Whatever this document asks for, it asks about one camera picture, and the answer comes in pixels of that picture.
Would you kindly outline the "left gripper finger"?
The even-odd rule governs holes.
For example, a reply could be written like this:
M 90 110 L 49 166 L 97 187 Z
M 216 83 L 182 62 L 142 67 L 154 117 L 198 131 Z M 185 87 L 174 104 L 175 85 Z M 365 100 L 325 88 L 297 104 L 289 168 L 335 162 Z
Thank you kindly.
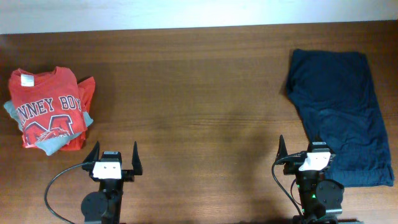
M 134 172 L 141 172 L 142 171 L 142 164 L 139 158 L 137 142 L 134 142 L 133 145 L 133 153 L 132 153 L 132 167 Z
M 86 157 L 86 162 L 96 162 L 99 159 L 100 142 L 97 141 L 91 152 Z

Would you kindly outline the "navy blue shorts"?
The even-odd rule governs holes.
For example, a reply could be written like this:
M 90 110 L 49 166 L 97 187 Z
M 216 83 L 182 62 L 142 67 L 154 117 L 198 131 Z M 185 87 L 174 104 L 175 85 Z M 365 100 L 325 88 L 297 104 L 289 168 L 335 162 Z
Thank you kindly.
M 325 177 L 345 187 L 394 185 L 391 152 L 365 54 L 292 52 L 286 93 L 310 141 L 336 156 Z

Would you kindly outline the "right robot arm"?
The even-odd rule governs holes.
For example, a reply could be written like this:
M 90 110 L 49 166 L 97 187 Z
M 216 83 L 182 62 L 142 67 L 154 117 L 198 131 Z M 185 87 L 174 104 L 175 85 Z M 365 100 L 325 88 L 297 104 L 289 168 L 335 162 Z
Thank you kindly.
M 335 153 L 324 141 L 311 142 L 306 151 L 289 154 L 284 137 L 279 137 L 271 172 L 277 185 L 298 211 L 292 219 L 293 223 L 338 223 L 337 216 L 343 211 L 341 203 L 345 188 L 341 183 L 323 176 L 334 157 Z M 297 186 L 299 202 L 277 180 L 275 166 L 283 166 L 284 175 L 295 176 L 292 183 Z

